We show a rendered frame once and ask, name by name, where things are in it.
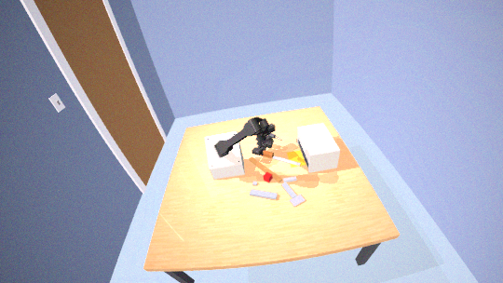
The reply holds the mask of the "small red cube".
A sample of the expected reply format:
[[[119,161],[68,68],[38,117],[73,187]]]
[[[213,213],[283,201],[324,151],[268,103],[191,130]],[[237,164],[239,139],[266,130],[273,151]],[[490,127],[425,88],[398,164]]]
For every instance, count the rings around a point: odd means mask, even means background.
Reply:
[[[267,172],[265,174],[265,176],[264,176],[264,181],[265,182],[270,182],[271,180],[273,180],[273,176],[272,176],[272,174],[270,174],[270,173]]]

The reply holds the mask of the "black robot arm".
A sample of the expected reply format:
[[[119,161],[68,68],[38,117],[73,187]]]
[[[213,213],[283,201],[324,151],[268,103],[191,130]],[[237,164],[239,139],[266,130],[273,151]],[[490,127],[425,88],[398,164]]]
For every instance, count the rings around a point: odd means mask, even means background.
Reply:
[[[231,137],[229,140],[218,141],[213,145],[213,147],[219,158],[221,158],[225,155],[229,155],[229,152],[233,150],[233,146],[246,137],[255,135],[257,139],[263,139],[273,131],[276,131],[275,125],[272,123],[268,124],[265,118],[254,117],[248,120],[248,122],[244,125],[243,130],[239,133]],[[271,149],[273,142],[273,138],[270,137],[262,142],[262,146],[263,148],[267,147]]]

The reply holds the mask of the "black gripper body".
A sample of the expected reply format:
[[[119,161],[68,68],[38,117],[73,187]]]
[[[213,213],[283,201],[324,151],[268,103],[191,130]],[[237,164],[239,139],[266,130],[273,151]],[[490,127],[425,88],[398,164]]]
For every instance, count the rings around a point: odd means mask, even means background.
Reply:
[[[252,149],[252,153],[255,154],[255,155],[260,155],[262,152],[263,152],[263,146],[262,146],[262,142],[265,141],[265,139],[269,139],[271,136],[265,136],[263,139],[257,139],[257,143],[256,145],[258,145],[258,147],[254,147]]]

